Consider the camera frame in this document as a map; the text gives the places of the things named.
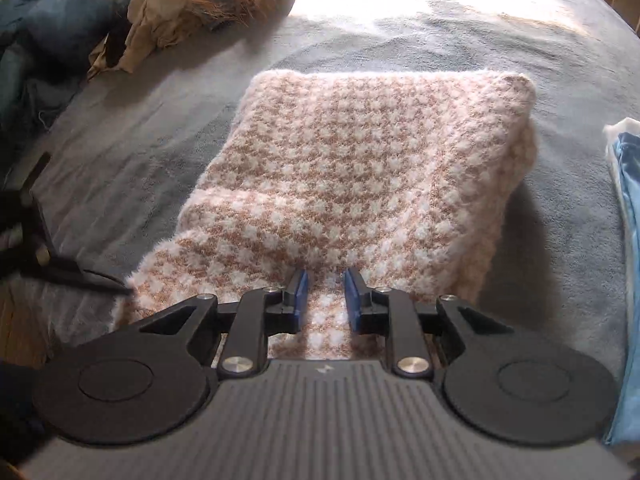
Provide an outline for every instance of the light blue satin fabric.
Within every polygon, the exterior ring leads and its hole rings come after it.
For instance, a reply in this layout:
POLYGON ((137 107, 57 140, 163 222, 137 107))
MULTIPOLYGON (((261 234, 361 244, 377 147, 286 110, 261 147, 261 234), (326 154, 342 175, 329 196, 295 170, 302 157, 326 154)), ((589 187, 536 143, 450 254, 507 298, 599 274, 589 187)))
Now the light blue satin fabric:
POLYGON ((640 442, 640 137, 630 133, 619 134, 613 142, 613 153, 618 160, 620 189, 625 209, 633 258, 633 317, 630 324, 628 356, 620 400, 606 444, 640 442))

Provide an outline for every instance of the gray bedspread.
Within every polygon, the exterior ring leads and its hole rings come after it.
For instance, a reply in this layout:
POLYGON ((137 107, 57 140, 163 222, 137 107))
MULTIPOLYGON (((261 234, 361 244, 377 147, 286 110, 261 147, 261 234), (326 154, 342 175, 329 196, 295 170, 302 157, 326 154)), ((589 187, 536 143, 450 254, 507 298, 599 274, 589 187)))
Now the gray bedspread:
MULTIPOLYGON (((125 276, 174 230, 256 73, 515 70, 538 86, 534 171, 514 194, 480 307, 585 351, 620 376, 625 275, 602 127, 640 118, 640 40, 602 0, 297 0, 101 75, 21 164, 66 254, 125 276)), ((30 286, 57 336, 108 329, 113 301, 30 286)))

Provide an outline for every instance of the wooden floor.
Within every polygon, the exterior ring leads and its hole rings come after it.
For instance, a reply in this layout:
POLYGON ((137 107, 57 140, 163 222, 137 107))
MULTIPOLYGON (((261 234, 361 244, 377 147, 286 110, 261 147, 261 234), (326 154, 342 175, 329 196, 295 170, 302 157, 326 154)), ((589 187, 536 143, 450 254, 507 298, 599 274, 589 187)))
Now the wooden floor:
POLYGON ((0 360, 39 368, 46 358, 46 345, 33 312, 20 304, 16 289, 0 284, 0 360))

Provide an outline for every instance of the fuzzy checkered fabric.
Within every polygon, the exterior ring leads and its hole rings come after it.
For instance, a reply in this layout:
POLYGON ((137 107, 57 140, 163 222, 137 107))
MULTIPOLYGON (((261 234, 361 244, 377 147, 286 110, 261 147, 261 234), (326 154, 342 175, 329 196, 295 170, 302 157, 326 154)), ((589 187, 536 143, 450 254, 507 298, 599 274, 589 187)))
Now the fuzzy checkered fabric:
POLYGON ((536 157, 534 101, 529 79, 510 73, 256 76, 174 238, 130 279, 120 322, 201 292, 237 301, 299 266, 315 283, 306 328, 273 337, 271 355, 348 358, 378 350, 351 336, 348 266, 421 300, 474 301, 536 157))

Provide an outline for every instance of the white logo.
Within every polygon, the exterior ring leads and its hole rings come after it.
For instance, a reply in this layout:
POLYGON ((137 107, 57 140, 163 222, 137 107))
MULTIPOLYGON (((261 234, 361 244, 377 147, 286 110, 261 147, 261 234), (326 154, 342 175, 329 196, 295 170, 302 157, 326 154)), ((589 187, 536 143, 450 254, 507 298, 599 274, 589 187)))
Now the white logo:
POLYGON ((321 374, 325 374, 327 372, 330 372, 333 369, 334 369, 334 367, 329 366, 329 365, 324 365, 322 368, 316 368, 316 370, 318 370, 321 374))

